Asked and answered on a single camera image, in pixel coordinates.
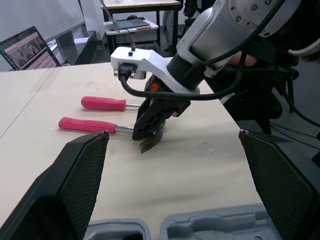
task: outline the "laptop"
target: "laptop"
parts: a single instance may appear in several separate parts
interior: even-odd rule
[[[0,54],[15,71],[61,66],[35,26],[0,42]]]
[[[118,31],[124,30],[124,29],[133,29],[133,28],[138,28],[138,27],[149,26],[149,23],[147,23],[139,18],[131,19],[131,20],[120,20],[120,21],[114,20],[111,13],[109,12],[109,10],[106,7],[104,0],[100,0],[100,2],[102,4],[103,10],[105,10],[109,19],[112,21],[114,28]]]

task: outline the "white wall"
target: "white wall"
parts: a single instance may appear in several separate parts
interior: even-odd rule
[[[35,26],[51,40],[84,23],[78,0],[0,0],[0,41]]]
[[[100,9],[99,0],[80,0],[85,27],[88,31],[95,31],[96,38],[101,40],[105,33],[104,15]]]

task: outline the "black cable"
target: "black cable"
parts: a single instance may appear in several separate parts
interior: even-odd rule
[[[296,106],[292,103],[289,95],[287,94],[287,91],[285,89],[283,89],[282,85],[281,85],[281,78],[280,78],[280,74],[279,74],[279,69],[278,69],[278,50],[276,48],[274,48],[273,51],[273,67],[274,67],[274,72],[276,75],[276,80],[278,83],[279,88],[282,90],[283,96],[285,98],[285,100],[287,101],[287,103],[290,105],[290,107],[293,109],[293,111],[303,120],[307,121],[308,123],[320,128],[320,123],[315,122],[309,118],[307,118],[305,115],[303,115],[297,108]]]
[[[287,138],[290,138],[290,139],[292,139],[292,140],[294,140],[294,141],[297,141],[297,142],[299,142],[299,143],[301,143],[301,144],[304,144],[304,145],[306,145],[306,146],[309,146],[310,148],[320,150],[320,148],[317,148],[316,146],[310,145],[310,144],[308,144],[308,143],[306,143],[306,142],[300,141],[300,140],[298,140],[298,139],[295,139],[294,137],[291,137],[291,136],[283,133],[282,131],[280,131],[280,130],[279,130],[278,128],[276,128],[275,126],[271,126],[271,127],[272,127],[274,130],[276,130],[277,132],[279,132],[279,133],[281,133],[282,135],[286,136]]]
[[[140,98],[161,98],[161,99],[175,99],[175,100],[191,100],[191,101],[209,101],[209,100],[215,100],[222,98],[224,96],[227,96],[229,94],[232,94],[239,86],[244,68],[245,68],[245,61],[247,57],[247,50],[246,47],[240,57],[239,67],[236,72],[235,79],[233,81],[233,84],[217,93],[212,94],[187,94],[187,93],[174,93],[174,92],[156,92],[156,91],[138,91],[133,88],[131,88],[128,83],[127,79],[130,75],[128,73],[122,73],[121,72],[121,66],[119,67],[119,80],[122,84],[122,87],[124,90],[126,90],[129,94],[140,97]]]
[[[218,62],[220,62],[222,60],[225,60],[225,59],[231,57],[232,55],[234,55],[237,52],[241,51],[245,46],[249,45],[251,43],[251,41],[254,38],[256,38],[265,29],[265,27],[268,25],[268,23],[271,21],[271,19],[276,15],[278,10],[284,4],[284,2],[285,2],[285,0],[278,0],[276,2],[276,4],[273,6],[273,8],[271,9],[271,11],[267,14],[267,16],[258,25],[258,27],[239,46],[231,49],[230,51],[228,51],[228,52],[226,52],[226,53],[224,53],[224,54],[222,54],[222,55],[220,55],[218,57],[215,57],[213,59],[207,60],[207,61],[203,62],[202,64],[208,66],[208,65],[212,65],[212,64],[218,63]]]
[[[134,41],[132,40],[131,32],[129,31],[129,29],[127,29],[127,31],[128,31],[128,33],[129,33],[129,37],[130,37],[130,41],[131,41],[132,47],[134,47],[135,43],[134,43]]]
[[[276,123],[274,123],[274,122],[270,122],[270,124],[275,125],[275,126],[277,126],[277,127],[279,127],[279,128],[288,130],[288,131],[290,131],[290,132],[296,133],[296,134],[301,134],[301,135],[305,135],[305,136],[310,137],[310,138],[317,139],[316,136],[312,136],[312,135],[309,135],[309,134],[306,134],[306,133],[303,133],[303,132],[300,132],[300,131],[296,131],[296,130],[293,130],[293,129],[290,129],[290,128],[281,126],[281,125],[279,125],[279,124],[276,124]]]

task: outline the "chair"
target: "chair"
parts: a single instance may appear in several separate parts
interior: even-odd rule
[[[215,93],[220,92],[232,84],[237,70],[237,67],[227,65],[214,78],[207,78],[206,81]],[[291,67],[280,67],[279,73],[282,87],[299,76],[299,72]],[[263,133],[271,134],[270,119],[280,118],[283,111],[272,90],[276,88],[281,94],[282,87],[278,86],[272,64],[245,68],[242,83],[224,107],[235,121],[255,120]]]

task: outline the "wooden table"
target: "wooden table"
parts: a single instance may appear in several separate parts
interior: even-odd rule
[[[21,72],[32,81],[27,71],[10,72],[10,78]],[[145,82],[129,80],[140,90]],[[200,89],[211,92],[205,82]],[[0,138],[0,225],[64,145],[85,134],[59,129],[62,117],[134,125],[137,110],[86,110],[83,96],[143,101],[122,89],[109,63],[54,68]],[[237,124],[214,100],[193,101],[180,117],[167,120],[161,142],[144,154],[130,135],[111,135],[91,219],[139,218],[155,239],[168,215],[261,202],[238,133]]]
[[[52,72],[52,68],[17,71],[14,75],[0,72],[0,138]]]
[[[156,24],[160,26],[160,11],[173,11],[173,33],[172,33],[172,53],[176,54],[178,43],[178,13],[183,7],[183,1],[177,0],[132,0],[131,2],[110,3],[110,0],[104,0],[105,6],[108,8],[111,15],[122,13],[137,13],[137,12],[156,12]],[[106,11],[103,11],[104,21],[110,21]],[[115,50],[110,44],[114,39],[107,35],[110,54]],[[156,42],[160,45],[160,28],[156,30]],[[136,44],[147,44],[145,42],[136,42]]]

